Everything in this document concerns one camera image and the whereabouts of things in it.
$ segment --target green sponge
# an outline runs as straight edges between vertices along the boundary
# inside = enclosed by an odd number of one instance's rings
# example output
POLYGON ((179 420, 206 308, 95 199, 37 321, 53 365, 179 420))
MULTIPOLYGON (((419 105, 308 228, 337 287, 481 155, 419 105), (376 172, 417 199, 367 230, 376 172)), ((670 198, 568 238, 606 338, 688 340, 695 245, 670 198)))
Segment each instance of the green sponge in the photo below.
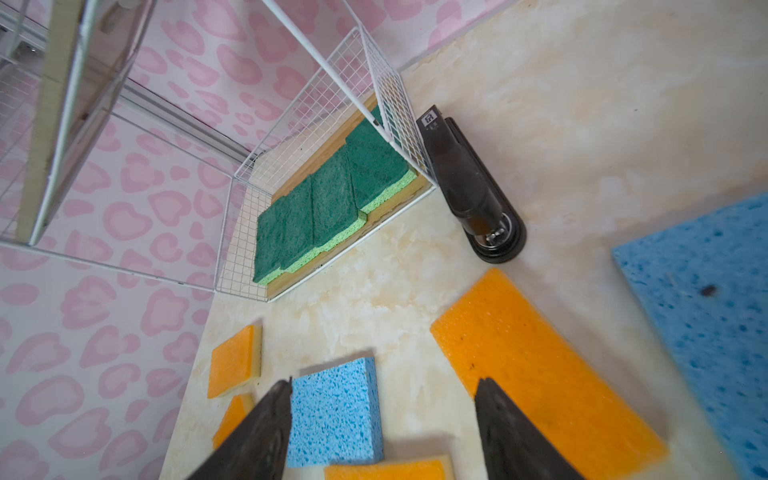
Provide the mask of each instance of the green sponge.
POLYGON ((322 251, 314 245, 312 176, 286 197, 286 227, 280 266, 294 273, 322 251))
POLYGON ((342 147, 312 175, 315 247, 328 251, 366 224, 357 209, 349 159, 342 147))
MULTIPOLYGON (((379 108, 373 110, 379 122, 379 108)), ((357 207, 370 214, 416 178, 408 162, 363 121, 346 139, 357 207)))
POLYGON ((282 272, 280 256, 283 249, 283 237, 286 226, 285 197, 270 205, 257 221, 256 259, 254 260, 253 281, 267 285, 282 272))

